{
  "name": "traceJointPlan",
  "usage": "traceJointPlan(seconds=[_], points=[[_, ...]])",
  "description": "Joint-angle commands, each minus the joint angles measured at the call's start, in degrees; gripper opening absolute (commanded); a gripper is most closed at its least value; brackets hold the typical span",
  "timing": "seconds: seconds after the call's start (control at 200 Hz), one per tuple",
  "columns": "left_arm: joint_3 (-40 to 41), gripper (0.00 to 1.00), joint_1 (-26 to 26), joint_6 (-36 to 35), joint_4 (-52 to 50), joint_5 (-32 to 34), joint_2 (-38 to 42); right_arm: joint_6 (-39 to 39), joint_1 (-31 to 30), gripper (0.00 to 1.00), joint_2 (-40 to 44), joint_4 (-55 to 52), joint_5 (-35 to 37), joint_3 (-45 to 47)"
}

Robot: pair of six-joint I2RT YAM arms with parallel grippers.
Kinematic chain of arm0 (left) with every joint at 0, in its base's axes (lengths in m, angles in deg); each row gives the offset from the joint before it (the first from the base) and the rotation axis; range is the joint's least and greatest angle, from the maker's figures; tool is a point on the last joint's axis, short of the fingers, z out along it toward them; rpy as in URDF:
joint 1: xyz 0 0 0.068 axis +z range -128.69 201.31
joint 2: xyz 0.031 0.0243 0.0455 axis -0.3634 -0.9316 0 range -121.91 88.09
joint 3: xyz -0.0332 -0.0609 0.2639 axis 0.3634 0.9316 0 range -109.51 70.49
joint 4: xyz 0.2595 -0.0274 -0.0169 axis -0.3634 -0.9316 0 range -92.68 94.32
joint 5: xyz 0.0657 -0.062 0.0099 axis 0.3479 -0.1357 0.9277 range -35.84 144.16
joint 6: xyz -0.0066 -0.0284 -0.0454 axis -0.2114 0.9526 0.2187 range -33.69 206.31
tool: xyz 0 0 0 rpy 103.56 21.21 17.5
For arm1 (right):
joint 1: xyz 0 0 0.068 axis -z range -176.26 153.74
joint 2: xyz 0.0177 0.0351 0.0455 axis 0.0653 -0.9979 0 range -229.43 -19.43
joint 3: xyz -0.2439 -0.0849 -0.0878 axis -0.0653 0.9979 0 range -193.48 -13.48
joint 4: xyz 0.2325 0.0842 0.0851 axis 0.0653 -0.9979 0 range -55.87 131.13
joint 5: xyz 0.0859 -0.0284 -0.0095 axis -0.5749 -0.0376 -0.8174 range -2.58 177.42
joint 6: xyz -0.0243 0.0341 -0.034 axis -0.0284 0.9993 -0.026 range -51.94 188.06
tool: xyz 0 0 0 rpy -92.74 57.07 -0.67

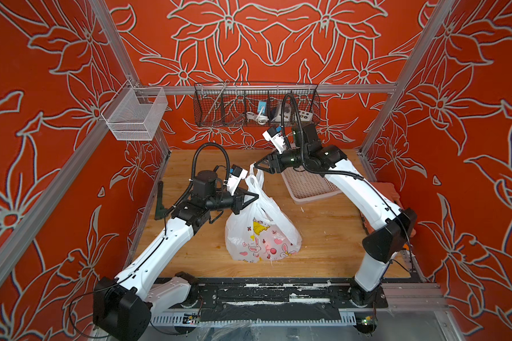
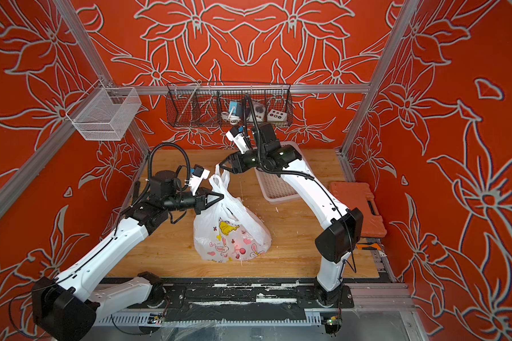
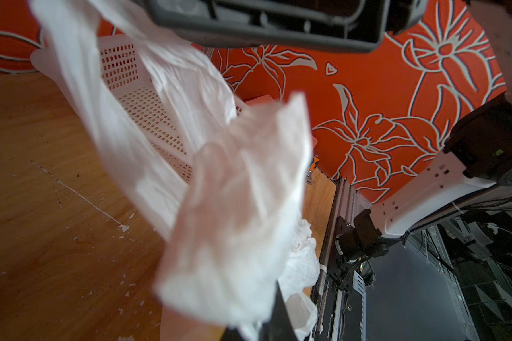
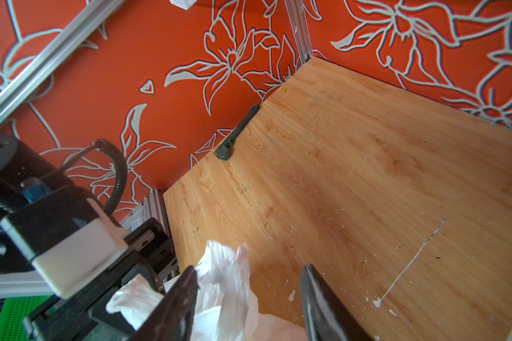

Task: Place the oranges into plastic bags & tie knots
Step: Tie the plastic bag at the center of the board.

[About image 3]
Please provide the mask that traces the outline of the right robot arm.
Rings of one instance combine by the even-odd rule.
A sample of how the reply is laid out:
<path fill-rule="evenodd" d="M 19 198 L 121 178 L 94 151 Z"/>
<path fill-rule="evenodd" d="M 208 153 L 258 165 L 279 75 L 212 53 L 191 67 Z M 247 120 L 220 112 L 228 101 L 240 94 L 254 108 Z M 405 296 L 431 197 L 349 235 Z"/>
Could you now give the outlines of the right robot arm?
<path fill-rule="evenodd" d="M 512 186 L 512 1 L 144 1 L 256 101 L 304 91 L 311 160 L 373 201 L 339 238 L 377 257 L 457 199 Z"/>

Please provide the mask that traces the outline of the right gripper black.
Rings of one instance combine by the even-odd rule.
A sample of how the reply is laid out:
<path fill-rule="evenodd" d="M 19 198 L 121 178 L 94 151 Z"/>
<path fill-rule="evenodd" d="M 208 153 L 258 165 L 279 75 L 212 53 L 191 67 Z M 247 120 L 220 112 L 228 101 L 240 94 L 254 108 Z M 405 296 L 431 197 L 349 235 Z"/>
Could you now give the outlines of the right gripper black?
<path fill-rule="evenodd" d="M 370 53 L 386 33 L 417 24 L 426 1 L 144 0 L 158 26 L 206 48 L 282 45 L 330 53 Z"/>

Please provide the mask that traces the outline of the white printed plastic bag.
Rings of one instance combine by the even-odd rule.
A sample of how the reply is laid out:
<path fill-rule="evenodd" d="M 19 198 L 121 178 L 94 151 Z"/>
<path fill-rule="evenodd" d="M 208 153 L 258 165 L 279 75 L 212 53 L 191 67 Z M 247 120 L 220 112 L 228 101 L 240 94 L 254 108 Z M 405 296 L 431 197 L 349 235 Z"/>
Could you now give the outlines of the white printed plastic bag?
<path fill-rule="evenodd" d="M 237 113 L 210 59 L 131 1 L 31 1 L 82 123 L 110 176 L 166 241 L 154 282 L 174 315 L 168 340 L 199 340 L 197 323 L 243 340 L 303 340 L 290 321 L 271 326 L 276 303 L 302 296 L 319 275 L 294 285 L 305 179 L 312 158 L 307 101 L 268 102 Z M 133 42 L 161 101 L 192 153 L 184 181 L 159 155 L 105 83 L 102 19 Z"/>

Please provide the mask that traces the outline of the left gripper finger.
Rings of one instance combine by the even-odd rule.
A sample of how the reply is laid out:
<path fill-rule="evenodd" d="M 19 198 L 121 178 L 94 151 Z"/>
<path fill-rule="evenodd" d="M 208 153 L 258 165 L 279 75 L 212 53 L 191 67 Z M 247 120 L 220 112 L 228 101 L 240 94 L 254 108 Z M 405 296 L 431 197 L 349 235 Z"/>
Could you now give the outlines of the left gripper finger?
<path fill-rule="evenodd" d="M 221 340 L 297 340 L 279 284 L 276 285 L 274 308 L 268 321 L 228 328 Z"/>

